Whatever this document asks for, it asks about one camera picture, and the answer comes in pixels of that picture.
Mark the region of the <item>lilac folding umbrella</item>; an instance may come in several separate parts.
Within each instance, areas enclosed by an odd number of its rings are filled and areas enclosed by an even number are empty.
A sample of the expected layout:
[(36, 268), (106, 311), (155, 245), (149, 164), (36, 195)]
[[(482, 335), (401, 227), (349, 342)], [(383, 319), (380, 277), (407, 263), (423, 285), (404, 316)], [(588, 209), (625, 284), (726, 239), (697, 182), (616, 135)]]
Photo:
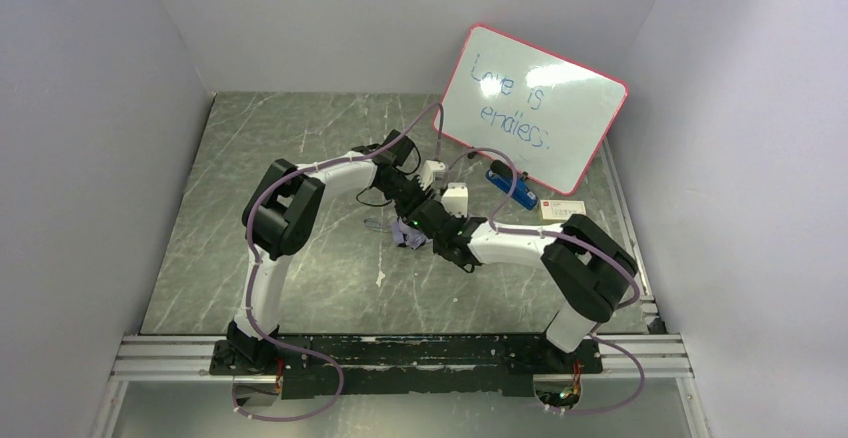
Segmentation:
[(404, 223), (400, 218), (388, 222), (382, 222), (376, 218), (366, 218), (363, 220), (363, 224), (369, 230), (390, 233), (393, 243), (399, 248), (418, 250), (432, 242), (431, 238)]

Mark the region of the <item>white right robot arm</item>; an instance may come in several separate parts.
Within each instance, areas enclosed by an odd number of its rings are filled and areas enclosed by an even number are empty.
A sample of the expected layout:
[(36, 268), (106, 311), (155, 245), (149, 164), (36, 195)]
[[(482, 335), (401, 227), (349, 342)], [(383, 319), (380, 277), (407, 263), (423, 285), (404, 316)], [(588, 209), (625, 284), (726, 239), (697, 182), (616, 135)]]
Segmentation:
[(437, 255), (468, 273), (493, 264), (546, 271), (565, 302), (544, 337), (562, 352), (574, 351), (616, 310), (641, 296), (635, 259), (583, 214), (561, 224), (505, 225), (453, 216), (428, 199), (403, 221), (431, 239)]

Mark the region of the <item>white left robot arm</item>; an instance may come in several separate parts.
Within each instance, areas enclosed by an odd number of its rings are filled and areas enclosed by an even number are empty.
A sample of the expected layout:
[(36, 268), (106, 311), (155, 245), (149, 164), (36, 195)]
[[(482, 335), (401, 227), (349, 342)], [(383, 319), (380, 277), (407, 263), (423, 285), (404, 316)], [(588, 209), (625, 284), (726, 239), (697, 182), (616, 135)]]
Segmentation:
[(226, 344), (235, 364), (263, 371), (275, 361), (281, 295), (292, 258), (309, 240), (321, 206), (341, 193), (376, 188), (400, 203), (418, 184), (401, 169), (414, 142), (393, 130), (383, 144), (357, 147), (324, 162), (270, 165), (243, 212), (250, 264), (242, 305)]

